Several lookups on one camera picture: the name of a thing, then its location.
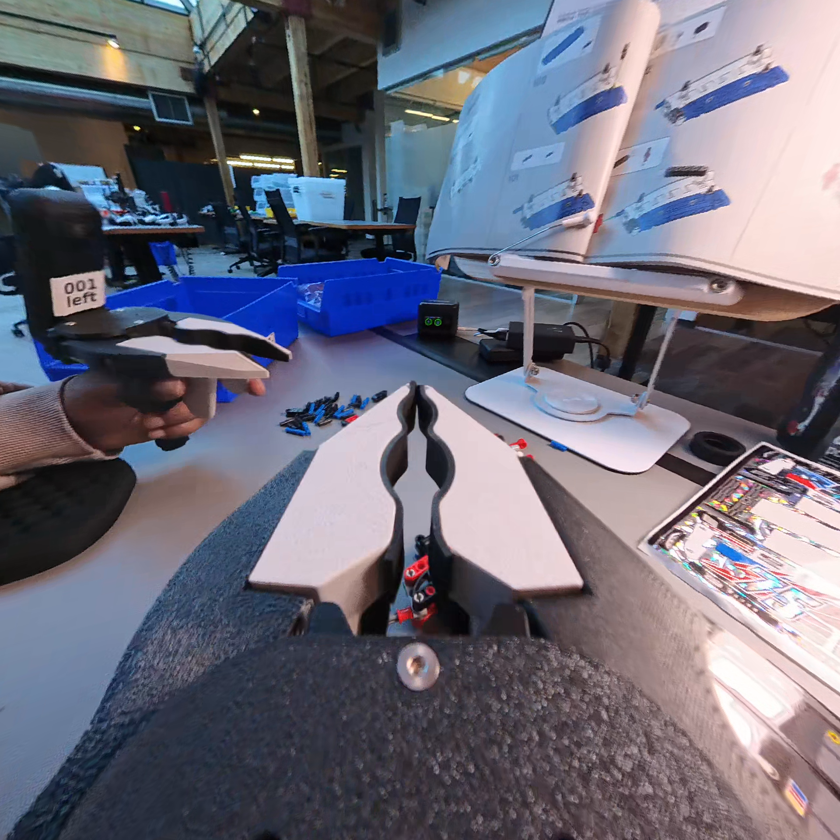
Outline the silver stand base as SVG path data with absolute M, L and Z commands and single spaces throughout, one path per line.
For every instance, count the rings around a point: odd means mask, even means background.
M 594 423 L 611 416 L 635 417 L 644 411 L 655 392 L 659 371 L 679 322 L 678 316 L 674 316 L 667 327 L 647 386 L 640 394 L 631 396 L 597 395 L 595 387 L 586 382 L 578 385 L 558 383 L 541 385 L 539 383 L 540 369 L 532 359 L 535 291 L 533 286 L 525 286 L 521 289 L 523 305 L 522 377 L 525 386 L 532 393 L 533 404 L 540 411 L 552 417 L 575 424 Z

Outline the white storage box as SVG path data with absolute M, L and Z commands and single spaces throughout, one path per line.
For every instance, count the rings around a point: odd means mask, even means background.
M 344 220 L 344 179 L 295 176 L 288 185 L 298 220 L 312 224 Z

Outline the black textured pad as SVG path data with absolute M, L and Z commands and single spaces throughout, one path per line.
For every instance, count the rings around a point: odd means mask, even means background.
M 55 569 L 119 519 L 137 483 L 120 458 L 37 470 L 1 493 L 1 584 Z

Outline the lego instruction booklet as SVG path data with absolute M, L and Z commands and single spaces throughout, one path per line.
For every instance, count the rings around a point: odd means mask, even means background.
M 838 296 L 838 33 L 838 2 L 556 2 L 463 107 L 429 257 Z

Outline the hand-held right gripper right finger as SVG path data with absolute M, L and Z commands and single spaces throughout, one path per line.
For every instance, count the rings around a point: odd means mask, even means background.
M 435 483 L 433 582 L 477 634 L 499 606 L 582 594 L 585 581 L 526 469 L 529 461 L 437 392 L 417 388 Z

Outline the black rubber lego tire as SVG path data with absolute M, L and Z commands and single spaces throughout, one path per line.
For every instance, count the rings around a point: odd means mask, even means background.
M 709 431 L 695 433 L 688 442 L 688 449 L 696 458 L 720 467 L 731 464 L 747 451 L 737 439 Z

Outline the person's left forearm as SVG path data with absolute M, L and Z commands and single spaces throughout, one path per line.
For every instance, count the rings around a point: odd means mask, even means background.
M 62 401 L 66 383 L 1 383 L 1 490 L 45 467 L 115 459 L 122 453 L 101 451 L 77 434 Z

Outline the black device with green display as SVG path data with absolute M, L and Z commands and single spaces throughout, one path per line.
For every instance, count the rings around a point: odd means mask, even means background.
M 416 333 L 428 340 L 451 340 L 459 328 L 459 303 L 443 299 L 421 301 L 417 307 Z

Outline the black office chair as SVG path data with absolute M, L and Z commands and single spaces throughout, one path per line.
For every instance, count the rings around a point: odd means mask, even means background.
M 378 259 L 417 259 L 415 232 L 422 201 L 420 196 L 399 198 L 393 219 L 397 227 L 385 235 L 390 239 L 390 244 L 381 243 L 377 252 Z
M 319 241 L 308 224 L 296 222 L 279 191 L 267 191 L 266 200 L 279 232 L 280 256 L 284 264 L 310 263 L 319 257 Z

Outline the heap of black blue pins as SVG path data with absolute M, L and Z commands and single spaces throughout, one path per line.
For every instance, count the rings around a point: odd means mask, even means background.
M 383 402 L 387 396 L 387 390 L 370 395 L 352 392 L 346 399 L 342 399 L 339 391 L 328 393 L 302 406 L 286 409 L 278 427 L 296 437 L 309 437 L 314 429 L 331 425 L 347 427 L 359 420 L 369 408 Z

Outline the partly built lego truck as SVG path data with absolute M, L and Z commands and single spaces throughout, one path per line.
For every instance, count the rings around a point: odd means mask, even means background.
M 389 617 L 389 626 L 411 627 L 420 631 L 438 613 L 442 596 L 437 593 L 429 571 L 427 549 L 429 537 L 418 535 L 413 562 L 402 573 L 404 595 L 397 597 Z

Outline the person's left hand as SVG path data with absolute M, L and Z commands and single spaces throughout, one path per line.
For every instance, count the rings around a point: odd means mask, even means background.
M 141 413 L 122 403 L 117 384 L 95 371 L 66 380 L 61 401 L 78 437 L 106 455 L 152 441 L 188 437 L 207 423 L 183 401 L 166 413 Z

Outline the white curved furniture panel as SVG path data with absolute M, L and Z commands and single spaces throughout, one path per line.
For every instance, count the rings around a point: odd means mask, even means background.
M 745 280 L 588 266 L 512 253 L 501 255 L 496 264 L 491 264 L 488 259 L 450 256 L 447 268 L 457 268 L 471 279 L 535 291 L 561 291 L 759 322 L 806 318 L 838 306 L 838 296 L 815 297 Z

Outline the silver ventilation duct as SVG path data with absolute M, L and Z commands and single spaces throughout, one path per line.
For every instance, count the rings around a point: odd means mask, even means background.
M 27 109 L 73 111 L 128 119 L 152 119 L 157 123 L 193 126 L 205 111 L 184 96 L 143 91 L 118 93 L 53 82 L 1 77 L 1 103 Z

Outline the black power adapter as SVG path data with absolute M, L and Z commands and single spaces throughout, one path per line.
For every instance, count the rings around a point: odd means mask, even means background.
M 523 322 L 510 321 L 505 329 L 480 331 L 479 357 L 490 364 L 522 365 Z M 536 322 L 533 328 L 532 360 L 556 361 L 574 351 L 576 341 L 565 324 Z

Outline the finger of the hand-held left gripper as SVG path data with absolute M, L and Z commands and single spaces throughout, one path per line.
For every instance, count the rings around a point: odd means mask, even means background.
M 217 350 L 206 345 L 178 343 L 171 338 L 127 339 L 117 344 L 118 350 L 133 351 L 155 357 L 165 369 L 178 378 L 223 380 L 266 380 L 270 373 L 245 353 Z
M 181 318 L 167 323 L 167 337 L 184 345 L 235 351 L 272 361 L 289 362 L 292 359 L 289 349 L 273 339 L 227 321 Z

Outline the holographic sticker sheet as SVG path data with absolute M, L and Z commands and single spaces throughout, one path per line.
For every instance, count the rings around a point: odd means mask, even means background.
M 758 444 L 639 548 L 814 679 L 839 688 L 838 440 Z

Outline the wooden post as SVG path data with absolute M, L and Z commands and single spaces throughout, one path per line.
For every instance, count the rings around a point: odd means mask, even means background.
M 319 144 L 304 18 L 297 15 L 286 16 L 285 33 L 292 97 L 297 120 L 301 169 L 304 176 L 319 177 Z

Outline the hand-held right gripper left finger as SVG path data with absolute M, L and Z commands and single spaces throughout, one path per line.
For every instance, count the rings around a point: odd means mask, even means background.
M 323 443 L 248 584 L 337 605 L 354 634 L 385 634 L 404 565 L 403 504 L 417 384 Z

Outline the wooden table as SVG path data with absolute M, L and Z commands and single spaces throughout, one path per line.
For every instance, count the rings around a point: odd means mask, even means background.
M 292 233 L 294 235 L 298 234 L 297 228 L 303 226 L 305 228 L 309 228 L 311 232 L 317 229 L 326 228 L 340 230 L 343 232 L 360 233 L 372 236 L 375 241 L 374 257 L 379 261 L 384 261 L 385 259 L 387 259 L 385 252 L 385 236 L 392 235 L 393 233 L 413 233 L 416 229 L 417 224 L 399 224 L 373 221 L 368 222 L 363 220 L 345 219 L 308 222 L 305 220 L 303 221 L 300 219 L 293 219 L 292 226 Z
M 169 242 L 179 247 L 194 248 L 199 245 L 205 228 L 201 225 L 105 225 L 102 232 L 111 285 L 122 289 L 162 279 L 152 254 L 152 244 Z

